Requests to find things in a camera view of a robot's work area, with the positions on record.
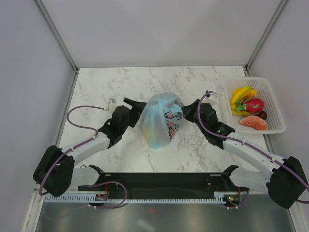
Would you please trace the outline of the light blue plastic bag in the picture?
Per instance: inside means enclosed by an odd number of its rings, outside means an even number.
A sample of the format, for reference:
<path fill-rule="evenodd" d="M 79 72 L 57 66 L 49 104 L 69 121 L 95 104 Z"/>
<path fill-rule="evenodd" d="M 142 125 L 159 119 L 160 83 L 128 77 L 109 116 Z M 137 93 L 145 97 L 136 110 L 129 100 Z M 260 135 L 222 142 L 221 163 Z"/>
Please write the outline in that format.
<path fill-rule="evenodd" d="M 151 149 L 160 149 L 167 146 L 175 133 L 184 122 L 183 103 L 174 93 L 161 93 L 151 97 L 145 106 L 141 118 L 141 132 L 148 128 L 160 130 L 158 138 L 146 140 Z"/>

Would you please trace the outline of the yellow fake banana bunch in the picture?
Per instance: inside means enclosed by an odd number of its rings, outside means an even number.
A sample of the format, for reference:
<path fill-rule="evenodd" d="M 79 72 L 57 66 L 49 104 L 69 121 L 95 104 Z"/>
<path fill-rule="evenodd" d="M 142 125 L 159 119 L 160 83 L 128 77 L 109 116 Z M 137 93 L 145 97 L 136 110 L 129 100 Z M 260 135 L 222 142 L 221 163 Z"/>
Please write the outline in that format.
<path fill-rule="evenodd" d="M 241 87 L 238 89 L 235 89 L 233 92 L 233 96 L 230 100 L 230 106 L 232 110 L 232 114 L 239 115 L 239 116 L 249 116 L 250 114 L 244 111 L 236 112 L 235 108 L 238 106 L 238 104 L 245 98 L 248 98 L 248 94 L 252 88 L 250 86 Z"/>

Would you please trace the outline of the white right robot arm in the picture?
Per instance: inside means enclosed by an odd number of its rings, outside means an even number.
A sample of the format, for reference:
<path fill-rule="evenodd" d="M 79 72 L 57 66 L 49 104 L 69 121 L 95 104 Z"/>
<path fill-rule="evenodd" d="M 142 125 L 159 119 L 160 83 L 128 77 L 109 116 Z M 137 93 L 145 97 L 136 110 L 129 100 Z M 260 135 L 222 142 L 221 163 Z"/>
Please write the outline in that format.
<path fill-rule="evenodd" d="M 231 165 L 223 171 L 221 186 L 225 190 L 244 187 L 266 193 L 282 208 L 289 209 L 309 188 L 301 163 L 290 156 L 285 159 L 253 145 L 232 127 L 219 121 L 209 103 L 195 101 L 182 107 L 186 120 L 195 123 L 208 142 L 243 159 L 256 172 Z"/>

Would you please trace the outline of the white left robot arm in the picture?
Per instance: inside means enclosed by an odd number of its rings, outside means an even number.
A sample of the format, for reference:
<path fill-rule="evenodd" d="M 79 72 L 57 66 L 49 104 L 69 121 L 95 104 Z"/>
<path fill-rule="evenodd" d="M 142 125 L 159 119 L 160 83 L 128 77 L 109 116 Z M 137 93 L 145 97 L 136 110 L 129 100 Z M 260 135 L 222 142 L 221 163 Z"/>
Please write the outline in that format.
<path fill-rule="evenodd" d="M 56 145 L 48 147 L 39 162 L 33 180 L 40 185 L 39 194 L 51 194 L 59 197 L 70 187 L 90 186 L 94 190 L 102 190 L 106 179 L 99 175 L 96 166 L 76 171 L 76 165 L 92 155 L 107 150 L 116 145 L 125 134 L 128 127 L 135 127 L 145 106 L 145 102 L 124 98 L 124 105 L 118 105 L 111 98 L 104 111 L 109 111 L 112 116 L 101 128 L 85 127 L 94 133 L 90 137 L 75 145 L 58 148 Z"/>

